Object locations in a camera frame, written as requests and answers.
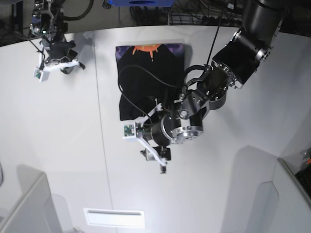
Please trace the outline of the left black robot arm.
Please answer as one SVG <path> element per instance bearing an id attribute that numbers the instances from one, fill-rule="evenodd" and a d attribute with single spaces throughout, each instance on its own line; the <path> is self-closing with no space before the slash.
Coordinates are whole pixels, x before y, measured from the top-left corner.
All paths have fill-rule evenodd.
<path id="1" fill-rule="evenodd" d="M 203 133 L 203 119 L 221 108 L 228 87 L 244 85 L 271 51 L 286 0 L 249 0 L 241 27 L 206 64 L 184 66 L 183 44 L 116 47 L 120 120 L 133 120 L 125 136 L 137 134 L 158 148 Z"/>

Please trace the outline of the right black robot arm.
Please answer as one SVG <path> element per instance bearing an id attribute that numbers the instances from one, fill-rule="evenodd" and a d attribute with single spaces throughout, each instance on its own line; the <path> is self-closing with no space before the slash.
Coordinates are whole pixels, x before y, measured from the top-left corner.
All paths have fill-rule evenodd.
<path id="1" fill-rule="evenodd" d="M 31 32 L 41 38 L 48 54 L 46 64 L 71 62 L 77 56 L 74 41 L 67 41 L 68 24 L 63 20 L 63 0 L 36 0 L 32 11 Z"/>

